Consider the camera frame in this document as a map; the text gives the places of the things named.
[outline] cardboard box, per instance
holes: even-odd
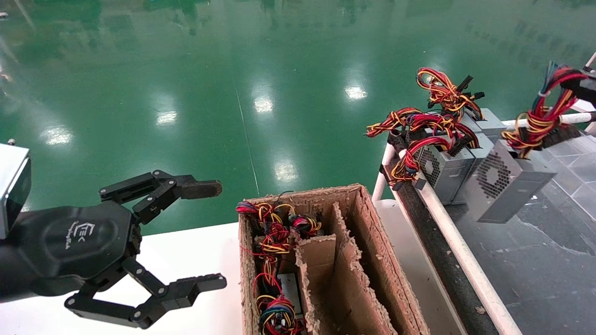
[[[273,203],[275,197],[247,200]],[[298,274],[308,335],[427,335],[418,301],[401,269],[366,188],[355,184],[284,194],[296,212],[322,214],[325,236],[299,241],[280,273]],[[240,221],[244,335],[260,335],[253,295],[255,236]]]

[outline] power supply fan grille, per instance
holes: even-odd
[[[499,157],[498,153],[489,153],[478,166],[476,179],[486,198],[496,199],[509,185],[511,171]]]
[[[437,183],[437,180],[439,179],[440,164],[429,148],[424,147],[420,150],[420,158],[418,158],[418,163],[424,172],[426,180],[432,187],[434,187]]]

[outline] computer power supply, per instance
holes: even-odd
[[[474,156],[474,163],[472,164],[472,167],[470,168],[468,175],[465,177],[465,180],[468,180],[468,178],[472,175],[472,173],[474,173],[474,171],[476,170],[478,165],[480,165],[482,160],[488,156],[488,154],[491,152],[492,147],[493,147],[492,141],[485,134],[482,134],[482,133],[476,134],[476,137],[478,138],[479,148],[475,148],[475,149],[468,148],[468,151],[472,154],[472,156]],[[451,204],[465,203],[464,185],[465,185],[465,181],[461,184],[461,187],[457,191],[457,194],[455,195]]]
[[[482,133],[486,135],[493,143],[501,138],[501,131],[505,130],[505,125],[499,118],[491,112],[488,108],[481,108],[484,120],[475,121],[476,125],[481,129]]]
[[[474,156],[466,148],[451,157],[433,145],[420,149],[414,158],[443,204],[451,203],[474,163]]]
[[[516,159],[504,140],[493,146],[464,184],[464,198],[473,219],[505,224],[556,174],[538,151]]]

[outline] wire bundle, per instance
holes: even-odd
[[[253,289],[257,295],[257,287],[261,283],[264,294],[257,297],[260,311],[259,326],[263,335],[297,335],[305,329],[304,319],[296,318],[294,307],[281,290],[277,278],[282,262],[282,255],[290,253],[300,237],[316,236],[321,223],[306,215],[297,215],[290,204],[273,205],[268,203],[252,204],[240,202],[236,207],[240,214],[248,216],[258,223],[259,232],[264,235],[256,244],[256,252],[250,252],[260,259],[260,273],[255,277]]]
[[[305,328],[304,320],[295,319],[294,306],[284,296],[259,296],[257,306],[263,310],[259,318],[263,325],[262,334],[296,335]]]
[[[390,186],[394,186],[398,182],[418,180],[417,172],[420,170],[420,165],[414,156],[418,150],[426,145],[436,145],[446,151],[452,147],[453,143],[447,142],[446,139],[441,137],[428,137],[410,143],[403,158],[391,170]]]
[[[315,221],[307,215],[294,215],[290,217],[290,224],[298,231],[302,236],[313,237],[321,229],[321,223]]]
[[[430,79],[425,81],[424,75],[430,76]],[[455,86],[449,77],[443,72],[431,69],[429,67],[421,67],[418,69],[416,75],[416,82],[418,86],[430,91],[429,108],[432,108],[435,104],[440,104],[444,110],[451,112],[459,122],[463,117],[463,108],[467,107],[474,113],[477,120],[482,120],[482,112],[480,107],[474,102],[475,99],[483,97],[484,93],[476,93],[473,95],[462,93],[461,90],[464,87]]]
[[[398,127],[402,129],[408,127],[408,131],[410,132],[423,131],[428,128],[433,131],[433,136],[447,135],[456,141],[463,138],[464,135],[468,135],[471,139],[469,143],[470,148],[474,149],[480,146],[476,134],[468,126],[460,123],[453,115],[423,113],[411,107],[392,111],[385,121],[368,126],[366,136],[370,138],[376,137],[383,132],[391,131]]]
[[[375,137],[386,131],[391,131],[399,126],[405,126],[406,118],[411,115],[422,114],[416,108],[406,107],[398,111],[392,111],[387,116],[387,119],[381,123],[375,123],[367,127],[366,136]]]
[[[585,78],[588,76],[579,70],[566,65],[557,65],[552,61],[549,63],[544,84],[534,99],[532,109],[517,117],[513,131],[501,132],[507,144],[518,151],[520,158],[525,159],[530,151],[541,148],[545,137],[561,125],[560,116],[578,100],[571,90],[562,88],[557,101],[552,108],[549,108],[545,106],[545,102],[551,91],[571,80]],[[519,126],[519,120],[523,117],[527,118],[527,128]]]

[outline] black robotic gripper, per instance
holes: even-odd
[[[99,190],[101,203],[21,213],[0,241],[0,302],[59,296],[76,315],[97,321],[151,327],[166,312],[190,307],[201,292],[226,287],[221,274],[163,284],[136,261],[140,224],[151,222],[174,201],[216,197],[219,181],[196,181],[160,170]],[[122,204],[143,198],[132,211]],[[151,296],[137,307],[94,299],[130,275]]]

